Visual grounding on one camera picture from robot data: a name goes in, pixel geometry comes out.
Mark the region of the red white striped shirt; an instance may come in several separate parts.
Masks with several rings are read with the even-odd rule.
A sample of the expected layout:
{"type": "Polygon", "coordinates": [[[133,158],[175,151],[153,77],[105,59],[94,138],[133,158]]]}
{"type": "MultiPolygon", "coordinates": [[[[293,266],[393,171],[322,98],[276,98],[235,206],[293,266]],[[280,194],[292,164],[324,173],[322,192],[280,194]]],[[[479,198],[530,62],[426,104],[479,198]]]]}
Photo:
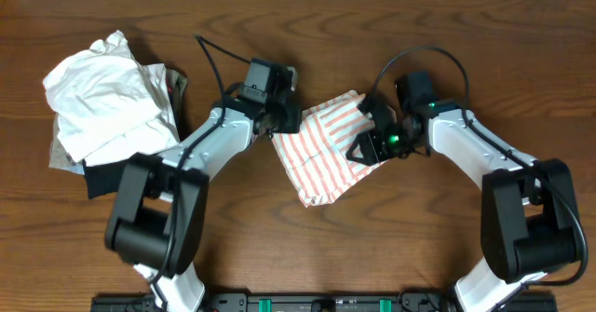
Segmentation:
{"type": "Polygon", "coordinates": [[[359,110],[364,98],[350,90],[302,111],[297,133],[273,136],[278,157],[304,206],[332,204],[381,166],[345,157],[356,136],[374,128],[372,117],[359,110]]]}

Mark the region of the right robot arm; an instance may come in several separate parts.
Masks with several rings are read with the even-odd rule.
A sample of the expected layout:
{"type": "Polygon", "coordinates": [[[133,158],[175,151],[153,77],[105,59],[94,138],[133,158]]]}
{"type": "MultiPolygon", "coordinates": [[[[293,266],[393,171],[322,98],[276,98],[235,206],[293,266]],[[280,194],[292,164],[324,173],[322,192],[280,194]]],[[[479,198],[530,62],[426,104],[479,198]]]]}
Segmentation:
{"type": "Polygon", "coordinates": [[[403,114],[397,121],[375,92],[359,111],[373,121],[359,133],[346,158],[366,166],[411,154],[433,152],[449,158],[481,190],[482,259],[450,292],[417,303],[405,297],[405,311],[553,311],[549,296],[528,297],[531,286],[549,286],[545,277],[578,264],[567,286],[586,270],[588,242],[582,228],[571,172],[559,159],[540,161],[510,146],[465,105],[442,100],[425,72],[398,78],[395,90],[403,114]]]}

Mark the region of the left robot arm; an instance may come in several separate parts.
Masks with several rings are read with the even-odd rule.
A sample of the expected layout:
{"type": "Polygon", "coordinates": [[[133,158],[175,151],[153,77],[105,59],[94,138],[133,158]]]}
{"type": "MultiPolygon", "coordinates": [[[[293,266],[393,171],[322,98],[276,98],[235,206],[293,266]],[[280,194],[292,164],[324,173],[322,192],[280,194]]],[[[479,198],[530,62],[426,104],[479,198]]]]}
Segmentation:
{"type": "Polygon", "coordinates": [[[177,145],[129,158],[104,243],[151,285],[161,311],[197,311],[205,294],[193,265],[210,180],[260,136],[297,132],[291,100],[297,70],[253,59],[244,81],[213,104],[209,118],[177,145]]]}

